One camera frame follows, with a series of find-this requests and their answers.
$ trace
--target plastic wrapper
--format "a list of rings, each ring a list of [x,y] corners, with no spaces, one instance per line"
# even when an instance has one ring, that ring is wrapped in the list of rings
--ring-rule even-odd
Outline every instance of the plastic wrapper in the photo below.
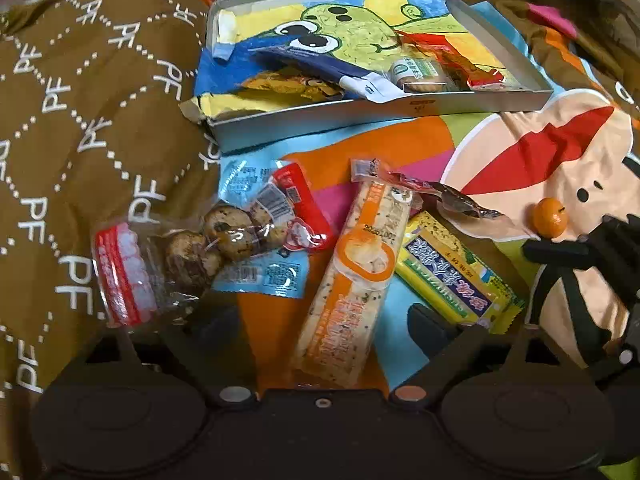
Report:
[[[428,212],[408,223],[396,273],[452,323],[504,334],[524,301]]]
[[[300,384],[357,382],[409,218],[411,190],[357,172],[352,180],[362,180],[360,190],[294,351]]]
[[[280,222],[269,222],[260,201],[259,189],[276,189],[280,199],[292,208],[287,213],[286,228]],[[236,206],[247,209],[247,216],[254,223],[273,225],[262,244],[257,240],[264,231],[243,228],[228,232],[230,237],[246,240],[246,250],[251,253],[260,249],[271,249],[266,254],[246,260],[228,263],[213,283],[215,290],[226,292],[261,292],[273,296],[301,298],[304,295],[308,274],[307,253],[324,250],[334,243],[334,231],[313,198],[305,175],[299,164],[287,161],[264,160],[247,156],[229,160],[222,170],[219,195]],[[228,243],[227,234],[222,235],[223,247]]]
[[[391,64],[388,78],[404,92],[451,92],[458,87],[435,56],[405,56]]]
[[[265,60],[290,64],[304,74],[335,83],[346,90],[349,98],[360,97],[375,103],[386,103],[407,95],[382,74],[327,54],[287,45],[265,46],[252,52]]]
[[[291,200],[296,214],[284,247],[289,251],[322,251],[330,247],[334,243],[334,230],[311,194],[300,165],[293,162],[278,168],[272,179]]]
[[[199,298],[222,256],[197,232],[116,221],[92,239],[94,267],[110,323],[136,326]]]
[[[246,210],[219,202],[191,221],[101,226],[92,248],[111,323],[136,326],[198,300],[228,262],[281,250],[293,219],[286,195],[267,182]],[[302,289],[305,278],[306,270],[296,273]]]
[[[470,90],[478,91],[522,88],[519,84],[517,86],[509,84],[504,75],[495,68],[486,71],[474,65],[462,56],[445,36],[428,33],[411,34],[400,30],[396,32],[401,34],[405,41],[413,43],[422,53],[434,55],[442,67],[459,81],[459,86],[466,85]]]
[[[290,68],[277,72],[260,72],[243,81],[242,86],[278,94],[298,94],[315,103],[338,100],[344,96],[344,91],[339,86],[315,77],[302,75],[297,70]]]
[[[371,160],[353,160],[351,163],[354,174],[359,179],[383,179],[386,182],[411,189],[416,193],[427,194],[436,197],[442,206],[450,211],[462,213],[474,218],[505,218],[499,211],[487,209],[475,202],[471,197],[460,193],[451,186],[446,186],[436,181],[421,180],[406,176],[403,173],[391,171],[388,165],[378,158]]]

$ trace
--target orange bead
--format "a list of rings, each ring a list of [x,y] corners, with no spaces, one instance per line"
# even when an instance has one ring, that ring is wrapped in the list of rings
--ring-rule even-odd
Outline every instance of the orange bead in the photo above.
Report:
[[[557,238],[566,229],[569,216],[557,198],[546,197],[533,208],[532,223],[542,238]]]

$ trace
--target barcode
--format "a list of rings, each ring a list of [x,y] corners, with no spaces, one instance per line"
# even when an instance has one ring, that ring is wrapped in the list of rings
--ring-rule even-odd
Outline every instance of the barcode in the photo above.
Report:
[[[225,281],[233,283],[258,283],[260,267],[228,266],[225,269]]]
[[[295,215],[287,197],[271,182],[258,193],[255,201],[267,210],[276,225],[294,219]]]
[[[300,202],[302,202],[300,194],[298,193],[298,188],[296,186],[287,187],[285,191],[287,192],[289,200],[291,200],[294,204],[299,204]]]

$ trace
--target yellow snack package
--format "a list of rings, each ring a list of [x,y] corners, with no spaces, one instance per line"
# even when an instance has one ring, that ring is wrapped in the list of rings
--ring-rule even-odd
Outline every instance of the yellow snack package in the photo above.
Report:
[[[445,319],[504,334],[524,307],[500,276],[423,211],[404,232],[396,273]]]

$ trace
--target orange snack wrapper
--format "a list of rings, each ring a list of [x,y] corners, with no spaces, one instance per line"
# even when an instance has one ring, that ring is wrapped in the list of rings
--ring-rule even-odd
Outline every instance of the orange snack wrapper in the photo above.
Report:
[[[460,54],[447,38],[439,34],[401,32],[404,39],[413,43],[424,54],[435,54],[440,64],[466,83],[471,90],[498,89],[502,87],[504,76],[495,68],[482,70]]]
[[[413,191],[363,181],[296,345],[299,384],[354,386],[364,368],[385,300]]]

